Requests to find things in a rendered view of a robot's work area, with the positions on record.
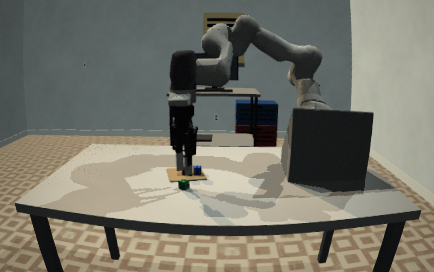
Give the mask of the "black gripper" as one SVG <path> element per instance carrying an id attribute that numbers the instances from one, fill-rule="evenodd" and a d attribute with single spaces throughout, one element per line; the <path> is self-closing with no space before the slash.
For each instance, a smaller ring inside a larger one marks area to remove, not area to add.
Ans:
<path id="1" fill-rule="evenodd" d="M 194 116 L 194 105 L 180 107 L 172 106 L 171 109 L 174 121 L 169 122 L 169 124 L 171 128 L 172 149 L 176 152 L 176 167 L 177 171 L 184 170 L 185 162 L 185 175 L 187 176 L 193 174 L 192 156 L 196 155 L 198 127 L 194 127 L 192 123 L 192 117 Z M 183 151 L 185 152 L 185 155 L 183 154 Z"/>

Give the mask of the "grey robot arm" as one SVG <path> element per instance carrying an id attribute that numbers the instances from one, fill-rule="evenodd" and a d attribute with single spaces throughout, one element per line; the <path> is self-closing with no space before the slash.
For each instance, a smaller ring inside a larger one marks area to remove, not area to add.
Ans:
<path id="1" fill-rule="evenodd" d="M 208 55 L 221 60 L 197 59 L 192 50 L 174 52 L 170 64 L 169 106 L 191 106 L 195 103 L 196 85 L 222 87 L 228 83 L 232 57 L 242 56 L 252 43 L 278 62 L 293 62 L 288 80 L 296 87 L 298 108 L 333 110 L 322 99 L 319 84 L 315 80 L 309 80 L 313 79 L 322 60 L 322 53 L 315 46 L 291 44 L 276 34 L 259 28 L 259 23 L 247 15 L 238 17 L 232 29 L 224 23 L 211 28 L 201 40 L 202 48 Z"/>

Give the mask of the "tan flat mat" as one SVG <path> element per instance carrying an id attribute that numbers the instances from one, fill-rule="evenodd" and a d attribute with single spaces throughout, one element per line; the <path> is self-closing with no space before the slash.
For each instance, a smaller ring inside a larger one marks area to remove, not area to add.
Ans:
<path id="1" fill-rule="evenodd" d="M 187 179 L 189 181 L 207 180 L 202 169 L 201 169 L 201 175 L 194 175 L 194 174 L 190 174 L 187 176 L 182 175 L 182 171 L 177 171 L 177 168 L 168 168 L 167 172 L 168 172 L 170 182 L 178 182 L 179 180 L 182 179 Z"/>

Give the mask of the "green die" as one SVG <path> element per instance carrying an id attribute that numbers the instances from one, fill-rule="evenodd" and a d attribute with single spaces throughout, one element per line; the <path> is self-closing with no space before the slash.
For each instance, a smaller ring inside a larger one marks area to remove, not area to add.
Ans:
<path id="1" fill-rule="evenodd" d="M 178 181 L 178 188 L 182 190 L 186 190 L 190 188 L 189 180 L 182 179 Z"/>

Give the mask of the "blue die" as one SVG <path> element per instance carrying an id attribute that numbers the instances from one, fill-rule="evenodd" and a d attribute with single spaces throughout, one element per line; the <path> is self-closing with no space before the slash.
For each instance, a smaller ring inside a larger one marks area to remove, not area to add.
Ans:
<path id="1" fill-rule="evenodd" d="M 194 175 L 201 175 L 201 165 L 194 165 L 193 171 Z"/>

